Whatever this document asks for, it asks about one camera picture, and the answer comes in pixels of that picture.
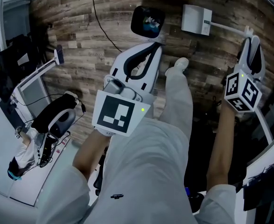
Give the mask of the black office chair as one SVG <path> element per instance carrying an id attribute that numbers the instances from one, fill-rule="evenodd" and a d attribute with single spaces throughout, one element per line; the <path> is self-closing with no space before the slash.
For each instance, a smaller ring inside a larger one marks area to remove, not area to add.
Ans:
<path id="1" fill-rule="evenodd" d="M 0 100 L 3 102 L 9 100 L 21 80 L 41 62 L 37 46 L 29 36 L 19 35 L 7 42 L 10 46 L 0 51 Z"/>

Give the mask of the blue paper scrap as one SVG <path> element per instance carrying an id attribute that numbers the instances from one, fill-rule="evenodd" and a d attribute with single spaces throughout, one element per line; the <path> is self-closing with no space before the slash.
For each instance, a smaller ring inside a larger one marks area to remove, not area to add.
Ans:
<path id="1" fill-rule="evenodd" d="M 143 30 L 148 31 L 148 32 L 153 32 L 153 33 L 160 32 L 159 25 L 155 25 L 155 24 L 151 24 L 151 23 L 143 24 Z"/>

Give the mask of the grey white chair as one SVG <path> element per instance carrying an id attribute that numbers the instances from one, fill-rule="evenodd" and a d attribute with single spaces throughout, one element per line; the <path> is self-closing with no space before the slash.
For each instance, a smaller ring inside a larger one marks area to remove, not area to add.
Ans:
<path id="1" fill-rule="evenodd" d="M 61 138 L 74 123 L 76 112 L 66 109 L 59 112 L 49 124 L 49 133 L 55 138 Z"/>

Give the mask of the black waste bin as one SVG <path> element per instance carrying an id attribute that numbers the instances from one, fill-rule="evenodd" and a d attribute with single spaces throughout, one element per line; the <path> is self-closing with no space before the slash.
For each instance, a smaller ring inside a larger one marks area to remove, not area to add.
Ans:
<path id="1" fill-rule="evenodd" d="M 146 7 L 146 6 L 138 6 L 133 12 L 132 21 L 131 21 L 131 30 L 133 33 L 147 37 L 147 38 L 156 38 L 160 32 L 153 33 L 143 30 L 143 20 L 144 17 L 152 17 L 156 20 L 159 20 L 159 30 L 161 31 L 161 28 L 164 24 L 165 20 L 165 13 L 162 10 L 159 10 L 157 8 L 152 7 Z"/>

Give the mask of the person's light grey shirt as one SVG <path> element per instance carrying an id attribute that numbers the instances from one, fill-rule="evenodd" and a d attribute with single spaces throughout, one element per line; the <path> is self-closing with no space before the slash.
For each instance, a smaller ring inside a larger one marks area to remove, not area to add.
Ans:
<path id="1" fill-rule="evenodd" d="M 145 118 L 129 137 L 112 137 L 94 204 L 87 179 L 68 166 L 36 224 L 234 224 L 232 185 L 211 188 L 192 213 L 184 187 L 188 149 L 177 127 Z"/>

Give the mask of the white broom dark bristles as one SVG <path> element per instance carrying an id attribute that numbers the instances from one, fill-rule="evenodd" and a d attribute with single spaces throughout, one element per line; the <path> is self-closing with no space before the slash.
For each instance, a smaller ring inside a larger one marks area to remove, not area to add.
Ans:
<path id="1" fill-rule="evenodd" d="M 53 56 L 53 58 L 51 60 L 47 61 L 42 66 L 38 67 L 36 69 L 36 71 L 38 71 L 38 72 L 42 71 L 42 69 L 45 69 L 45 68 L 47 68 L 50 65 L 54 65 L 55 66 L 55 65 L 64 64 L 63 48 L 62 48 L 62 46 L 60 44 L 57 45 L 56 47 L 54 47 L 53 49 L 49 48 L 49 47 L 46 47 L 45 48 L 45 52 L 53 53 L 54 56 Z"/>

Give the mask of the person's right white shoe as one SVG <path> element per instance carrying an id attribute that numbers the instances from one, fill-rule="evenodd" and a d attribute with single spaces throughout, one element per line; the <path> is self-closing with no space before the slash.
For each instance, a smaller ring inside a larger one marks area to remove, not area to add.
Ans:
<path id="1" fill-rule="evenodd" d="M 181 57 L 176 60 L 173 67 L 170 67 L 165 71 L 165 76 L 167 76 L 169 74 L 169 71 L 173 68 L 183 73 L 187 69 L 188 65 L 189 65 L 189 60 L 185 57 Z"/>

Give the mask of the person's left forearm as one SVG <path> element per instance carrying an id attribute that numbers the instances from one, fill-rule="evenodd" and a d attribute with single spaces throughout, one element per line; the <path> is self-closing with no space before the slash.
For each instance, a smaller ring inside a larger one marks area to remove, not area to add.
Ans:
<path id="1" fill-rule="evenodd" d="M 96 169 L 105 148 L 109 146 L 110 139 L 111 137 L 94 130 L 77 151 L 72 165 L 83 174 L 87 181 Z"/>

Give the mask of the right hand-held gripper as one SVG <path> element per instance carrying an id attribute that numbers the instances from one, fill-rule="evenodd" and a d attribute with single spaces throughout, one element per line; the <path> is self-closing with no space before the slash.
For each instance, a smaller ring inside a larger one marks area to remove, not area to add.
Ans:
<path id="1" fill-rule="evenodd" d="M 246 71 L 249 59 L 251 74 Z M 238 53 L 238 67 L 227 76 L 224 96 L 237 112 L 256 111 L 262 92 L 260 80 L 253 75 L 265 75 L 265 68 L 265 58 L 259 37 L 254 35 L 251 40 L 245 38 Z"/>

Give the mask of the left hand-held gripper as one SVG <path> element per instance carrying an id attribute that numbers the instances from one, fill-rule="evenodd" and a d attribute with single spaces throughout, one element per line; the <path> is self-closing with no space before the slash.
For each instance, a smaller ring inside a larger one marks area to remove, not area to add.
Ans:
<path id="1" fill-rule="evenodd" d="M 155 100 L 162 47 L 155 42 L 139 44 L 120 53 L 105 76 L 104 89 L 98 90 L 92 125 L 115 134 L 130 136 L 147 116 Z M 137 74 L 133 70 L 141 64 Z"/>

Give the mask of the white smartwatch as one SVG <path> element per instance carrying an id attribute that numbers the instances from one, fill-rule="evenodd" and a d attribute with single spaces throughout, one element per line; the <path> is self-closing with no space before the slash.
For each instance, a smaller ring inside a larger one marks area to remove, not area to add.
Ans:
<path id="1" fill-rule="evenodd" d="M 94 129 L 97 130 L 99 133 L 101 133 L 103 136 L 106 136 L 106 137 L 112 137 L 115 134 L 113 132 L 107 131 L 107 130 L 102 129 L 100 127 L 95 127 Z"/>

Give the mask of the white paper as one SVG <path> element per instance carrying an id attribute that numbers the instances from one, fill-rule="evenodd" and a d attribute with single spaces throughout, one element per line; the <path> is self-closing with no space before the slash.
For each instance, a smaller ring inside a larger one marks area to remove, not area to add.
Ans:
<path id="1" fill-rule="evenodd" d="M 152 24 L 154 26 L 159 26 L 160 25 L 159 20 L 156 20 L 156 19 L 152 18 L 151 16 L 150 17 L 145 16 L 144 20 L 143 20 L 143 23 L 144 24 Z"/>

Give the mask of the person's right forearm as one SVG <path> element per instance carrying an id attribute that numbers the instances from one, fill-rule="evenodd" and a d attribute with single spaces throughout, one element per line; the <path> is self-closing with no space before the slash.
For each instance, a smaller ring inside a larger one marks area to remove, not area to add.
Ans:
<path id="1" fill-rule="evenodd" d="M 207 171 L 207 188 L 228 184 L 234 142 L 235 110 L 223 99 L 218 122 L 218 131 L 213 145 Z"/>

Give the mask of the person's light grey trousers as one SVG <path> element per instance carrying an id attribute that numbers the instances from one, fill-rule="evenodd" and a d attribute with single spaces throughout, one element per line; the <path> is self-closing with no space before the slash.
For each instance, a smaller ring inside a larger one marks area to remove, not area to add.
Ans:
<path id="1" fill-rule="evenodd" d="M 183 70 L 172 67 L 166 75 L 166 104 L 160 121 L 179 128 L 187 138 L 191 137 L 193 100 Z"/>

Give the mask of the white dustpan with long handle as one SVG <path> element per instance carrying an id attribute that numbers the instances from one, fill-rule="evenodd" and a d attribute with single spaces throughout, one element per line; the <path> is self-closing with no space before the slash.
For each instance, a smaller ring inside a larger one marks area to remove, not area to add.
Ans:
<path id="1" fill-rule="evenodd" d="M 194 34 L 209 36 L 211 26 L 215 26 L 236 33 L 244 38 L 250 38 L 250 40 L 254 36 L 253 29 L 249 28 L 249 26 L 246 26 L 245 29 L 241 31 L 236 28 L 214 23 L 211 21 L 211 19 L 211 10 L 199 6 L 185 4 L 183 5 L 181 29 L 183 31 L 191 32 Z"/>

